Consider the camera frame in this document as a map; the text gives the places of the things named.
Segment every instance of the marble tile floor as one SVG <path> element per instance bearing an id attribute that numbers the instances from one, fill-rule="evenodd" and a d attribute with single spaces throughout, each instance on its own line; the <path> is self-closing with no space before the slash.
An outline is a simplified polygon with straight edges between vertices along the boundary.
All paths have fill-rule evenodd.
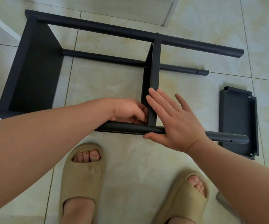
<path id="1" fill-rule="evenodd" d="M 210 73 L 204 77 L 161 71 L 159 86 L 171 96 L 181 94 L 208 131 L 218 131 L 223 87 L 253 91 L 259 122 L 256 161 L 269 167 L 269 0 L 181 0 L 167 28 L 28 1 L 6 2 L 19 14 L 36 9 L 244 49 L 241 58 L 232 58 L 162 45 L 161 63 L 204 68 Z M 138 60 L 144 60 L 149 49 L 147 42 L 56 26 L 51 29 L 63 48 Z M 0 30 L 0 96 L 17 46 L 17 41 Z M 141 68 L 65 57 L 53 107 L 100 97 L 140 100 L 142 78 Z M 186 154 L 138 135 L 93 132 L 83 142 L 101 144 L 108 159 L 99 223 L 150 223 L 177 173 L 185 166 L 200 170 Z M 65 159 L 2 207 L 0 223 L 57 223 Z M 211 192 L 203 223 L 239 223 L 216 201 L 218 190 L 208 181 Z"/>

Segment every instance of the beige slipper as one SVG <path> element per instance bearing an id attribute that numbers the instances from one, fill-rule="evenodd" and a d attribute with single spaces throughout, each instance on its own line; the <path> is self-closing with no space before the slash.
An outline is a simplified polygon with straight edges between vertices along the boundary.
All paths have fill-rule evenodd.
<path id="1" fill-rule="evenodd" d="M 196 175 L 204 186 L 204 195 L 199 193 L 187 178 Z M 166 201 L 159 210 L 153 224 L 164 224 L 172 217 L 184 217 L 199 224 L 208 201 L 209 189 L 205 178 L 196 170 L 190 168 L 182 171 L 174 180 Z"/>
<path id="2" fill-rule="evenodd" d="M 100 160 L 90 163 L 73 162 L 73 158 L 80 152 L 97 150 Z M 92 224 L 97 221 L 97 211 L 100 192 L 106 170 L 106 155 L 103 148 L 96 143 L 84 143 L 75 147 L 68 155 L 64 165 L 61 194 L 59 203 L 59 222 L 63 218 L 63 206 L 65 200 L 77 196 L 92 199 L 95 202 L 95 212 Z"/>

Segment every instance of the foot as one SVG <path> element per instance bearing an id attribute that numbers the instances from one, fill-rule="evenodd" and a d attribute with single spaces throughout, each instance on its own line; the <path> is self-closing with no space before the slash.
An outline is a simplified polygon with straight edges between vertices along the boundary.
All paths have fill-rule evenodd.
<path id="1" fill-rule="evenodd" d="M 204 195 L 204 186 L 202 184 L 202 182 L 200 181 L 200 179 L 195 176 L 195 175 L 191 175 L 187 178 L 187 181 L 196 189 L 198 190 L 199 193 L 201 193 L 203 196 Z M 183 218 L 183 217 L 173 217 L 170 218 L 168 224 L 195 224 L 192 220 L 189 220 L 187 218 Z"/>
<path id="2" fill-rule="evenodd" d="M 73 158 L 73 162 L 89 163 L 100 160 L 97 150 L 85 151 L 79 153 Z M 87 197 L 74 197 L 65 201 L 63 219 L 61 224 L 65 223 L 87 223 L 90 224 L 94 214 L 95 203 Z"/>

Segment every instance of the hand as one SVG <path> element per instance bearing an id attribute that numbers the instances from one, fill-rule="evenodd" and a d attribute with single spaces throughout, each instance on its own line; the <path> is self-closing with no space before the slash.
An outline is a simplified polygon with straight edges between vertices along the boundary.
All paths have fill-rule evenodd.
<path id="1" fill-rule="evenodd" d="M 113 113 L 109 120 L 143 124 L 147 122 L 148 109 L 136 99 L 109 98 Z"/>
<path id="2" fill-rule="evenodd" d="M 198 140 L 207 138 L 205 131 L 186 101 L 175 94 L 179 105 L 161 89 L 149 89 L 146 99 L 165 127 L 166 134 L 147 133 L 144 138 L 168 148 L 187 153 Z"/>

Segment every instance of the person's left hand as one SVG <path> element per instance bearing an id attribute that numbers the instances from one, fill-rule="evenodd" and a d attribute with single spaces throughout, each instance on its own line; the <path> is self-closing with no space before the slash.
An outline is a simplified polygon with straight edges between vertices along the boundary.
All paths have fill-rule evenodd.
<path id="1" fill-rule="evenodd" d="M 114 111 L 109 120 L 142 124 L 147 122 L 148 109 L 132 98 L 110 98 Z"/>

